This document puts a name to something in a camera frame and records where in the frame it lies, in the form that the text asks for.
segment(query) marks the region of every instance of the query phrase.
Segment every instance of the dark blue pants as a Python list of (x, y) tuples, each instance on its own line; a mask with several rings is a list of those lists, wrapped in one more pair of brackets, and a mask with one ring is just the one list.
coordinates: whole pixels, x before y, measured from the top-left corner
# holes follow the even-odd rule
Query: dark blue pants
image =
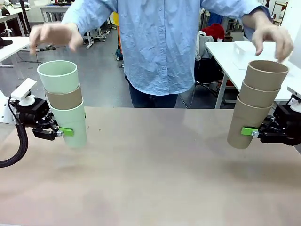
[(134, 107), (144, 108), (174, 108), (178, 94), (169, 94), (166, 96), (155, 96), (142, 93), (135, 89), (130, 83), (130, 94)]

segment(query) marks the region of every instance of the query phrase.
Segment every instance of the stack of cups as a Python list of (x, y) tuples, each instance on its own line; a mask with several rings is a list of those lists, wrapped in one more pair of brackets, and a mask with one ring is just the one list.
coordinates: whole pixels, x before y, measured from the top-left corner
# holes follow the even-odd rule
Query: stack of cups
[(280, 63), (252, 61), (237, 97), (228, 133), (228, 143), (246, 149), (253, 137), (241, 134), (243, 127), (258, 128), (268, 115), (289, 69)]
[(41, 64), (37, 71), (57, 124), (73, 130), (73, 136), (63, 136), (65, 143), (69, 147), (84, 146), (87, 142), (85, 109), (76, 64), (49, 61)]

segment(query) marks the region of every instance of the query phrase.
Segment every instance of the yellow object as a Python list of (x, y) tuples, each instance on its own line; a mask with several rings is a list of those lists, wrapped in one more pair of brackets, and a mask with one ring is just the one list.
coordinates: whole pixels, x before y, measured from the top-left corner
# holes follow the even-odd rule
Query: yellow object
[(118, 17), (118, 13), (113, 12), (112, 13), (113, 16), (113, 24), (115, 24), (116, 26), (119, 26), (119, 17)]

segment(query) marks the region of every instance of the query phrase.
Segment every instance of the blue shirt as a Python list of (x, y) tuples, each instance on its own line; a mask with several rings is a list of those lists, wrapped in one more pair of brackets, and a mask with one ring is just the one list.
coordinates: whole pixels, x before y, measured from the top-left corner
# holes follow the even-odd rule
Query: blue shirt
[[(237, 18), (262, 7), (269, 15), (257, 0), (76, 0), (63, 23), (76, 23), (83, 34), (118, 12), (128, 80), (143, 93), (162, 96), (194, 84), (200, 7)], [(250, 38), (253, 31), (245, 31)]]

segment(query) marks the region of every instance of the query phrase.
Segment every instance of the stacked brown cups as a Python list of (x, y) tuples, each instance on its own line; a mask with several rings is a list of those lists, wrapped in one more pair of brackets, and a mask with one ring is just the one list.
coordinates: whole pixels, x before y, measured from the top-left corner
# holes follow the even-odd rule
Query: stacked brown cups
[(246, 149), (253, 137), (241, 134), (243, 127), (258, 128), (268, 115), (289, 69), (266, 60), (251, 61), (246, 71), (228, 133), (228, 143)]

